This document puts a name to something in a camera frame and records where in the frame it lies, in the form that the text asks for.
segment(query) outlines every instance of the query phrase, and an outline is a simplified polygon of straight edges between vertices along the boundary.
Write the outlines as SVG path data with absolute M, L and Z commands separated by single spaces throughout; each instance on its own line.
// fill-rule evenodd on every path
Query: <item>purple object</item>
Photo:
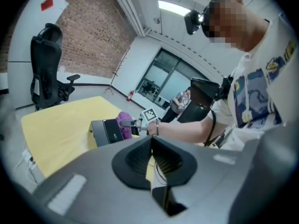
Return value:
M 118 127 L 121 130 L 121 134 L 122 134 L 123 138 L 125 140 L 128 140 L 128 139 L 132 138 L 131 127 L 124 127 L 124 126 L 120 125 L 120 122 L 125 121 L 125 120 L 132 120 L 132 117 L 128 113 L 122 111 L 116 117 L 116 121 L 117 121 Z

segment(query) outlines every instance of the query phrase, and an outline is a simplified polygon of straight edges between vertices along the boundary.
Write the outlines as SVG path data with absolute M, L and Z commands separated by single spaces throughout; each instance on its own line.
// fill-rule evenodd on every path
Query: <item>glass pane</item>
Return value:
M 149 81 L 156 84 L 157 86 L 161 87 L 168 74 L 169 73 L 164 71 L 163 69 L 155 65 L 152 65 L 145 78 L 147 78 Z
M 179 92 L 185 91 L 189 86 L 190 80 L 177 71 L 174 71 L 155 102 L 165 107 L 165 102 L 169 103 Z
M 155 62 L 167 70 L 172 70 L 178 63 L 178 59 L 162 51 L 155 59 Z
M 183 62 L 180 62 L 178 64 L 176 70 L 190 80 L 192 77 L 206 79 L 204 76 L 202 76 L 202 74 L 199 71 L 192 69 L 189 65 Z
M 157 96 L 159 90 L 160 88 L 158 86 L 145 79 L 141 83 L 138 93 L 153 101 L 154 98 Z

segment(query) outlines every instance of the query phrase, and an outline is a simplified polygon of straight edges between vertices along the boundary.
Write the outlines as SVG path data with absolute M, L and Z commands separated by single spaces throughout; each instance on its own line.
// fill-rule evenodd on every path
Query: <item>person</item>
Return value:
M 203 17 L 201 29 L 211 42 L 225 42 L 245 52 L 232 72 L 227 100 L 219 100 L 212 107 L 216 125 L 211 139 L 235 124 L 222 148 L 241 151 L 248 140 L 258 139 L 267 129 L 282 123 L 267 87 L 286 66 L 299 63 L 297 55 L 291 59 L 294 51 L 298 51 L 298 41 L 284 14 L 267 21 L 249 10 L 242 0 L 212 0 Z M 209 112 L 202 121 L 161 122 L 158 129 L 159 135 L 167 138 L 202 143 L 209 136 L 212 124 Z M 149 124 L 149 134 L 155 134 L 156 130 L 155 124 Z
M 190 87 L 184 92 L 180 92 L 171 102 L 171 106 L 162 118 L 161 122 L 170 123 L 187 107 L 190 100 Z

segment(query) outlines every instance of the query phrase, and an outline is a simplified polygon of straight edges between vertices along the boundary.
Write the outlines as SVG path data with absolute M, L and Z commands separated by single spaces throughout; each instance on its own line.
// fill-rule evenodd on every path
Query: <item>power outlet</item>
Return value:
M 29 152 L 28 149 L 25 149 L 24 152 L 22 153 L 23 160 L 27 163 L 27 165 L 31 168 L 31 170 L 35 169 L 36 167 L 36 162 L 33 160 L 31 161 L 31 153 Z

